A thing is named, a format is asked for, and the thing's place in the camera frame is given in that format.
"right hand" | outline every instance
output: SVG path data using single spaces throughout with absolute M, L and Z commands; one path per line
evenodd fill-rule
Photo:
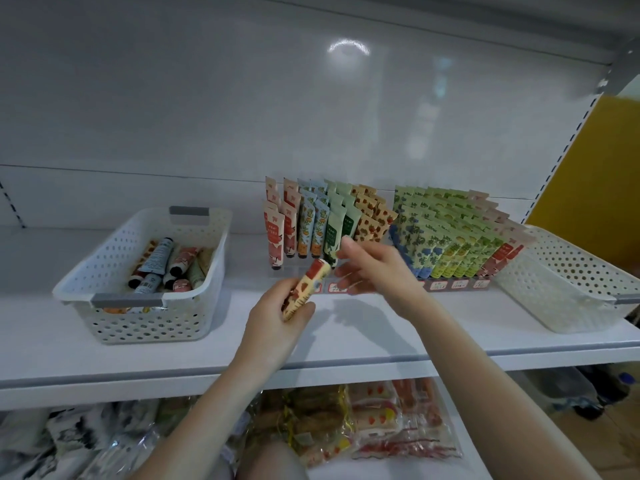
M 391 308 L 409 321 L 429 307 L 432 299 L 409 270 L 398 251 L 374 241 L 356 242 L 343 236 L 338 251 L 349 261 L 335 270 L 338 287 L 352 295 L 380 293 Z

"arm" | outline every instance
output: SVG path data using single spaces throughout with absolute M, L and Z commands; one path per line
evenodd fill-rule
M 260 298 L 228 369 L 157 446 L 133 480 L 207 477 L 240 414 L 289 357 L 316 310 L 308 302 L 283 322 L 282 304 L 297 282 L 296 278 L 279 281 Z
M 414 325 L 496 480 L 596 480 L 600 476 L 544 412 L 428 294 L 398 252 L 342 238 L 336 275 L 350 294 L 379 292 Z

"left hand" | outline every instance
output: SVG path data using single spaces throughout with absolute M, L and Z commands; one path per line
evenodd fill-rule
M 262 295 L 249 313 L 232 363 L 262 373 L 264 380 L 282 367 L 316 311 L 316 304 L 308 301 L 291 320 L 284 322 L 282 304 L 298 281 L 298 278 L 281 280 Z

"store shelf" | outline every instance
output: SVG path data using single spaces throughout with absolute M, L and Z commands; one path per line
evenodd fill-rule
M 451 396 L 442 381 L 436 379 L 451 424 L 458 437 L 463 458 L 446 461 L 418 458 L 389 458 L 387 460 L 337 459 L 308 471 L 311 480 L 491 480 L 491 475 L 476 447 L 471 441 L 465 425 L 456 410 Z
M 197 342 L 105 346 L 53 286 L 108 235 L 25 229 L 3 238 L 0 410 L 199 394 L 231 361 L 246 317 L 274 281 L 263 235 L 232 235 L 212 331 Z M 505 370 L 640 360 L 640 330 L 558 335 L 498 289 L 439 300 Z M 316 316 L 267 387 L 437 375 L 409 323 L 379 296 L 314 297 Z

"white plastic basket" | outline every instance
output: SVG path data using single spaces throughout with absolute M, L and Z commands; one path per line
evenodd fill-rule
M 103 344 L 201 339 L 209 332 L 225 277 L 231 218 L 230 210 L 208 207 L 141 210 L 62 278 L 53 296 L 71 304 Z M 216 249 L 204 284 L 182 293 L 133 294 L 127 286 L 133 267 L 151 239 L 164 237 Z M 139 312 L 114 314 L 105 308 Z
M 640 303 L 640 280 L 544 229 L 527 227 L 537 241 L 495 281 L 549 330 L 604 330 Z

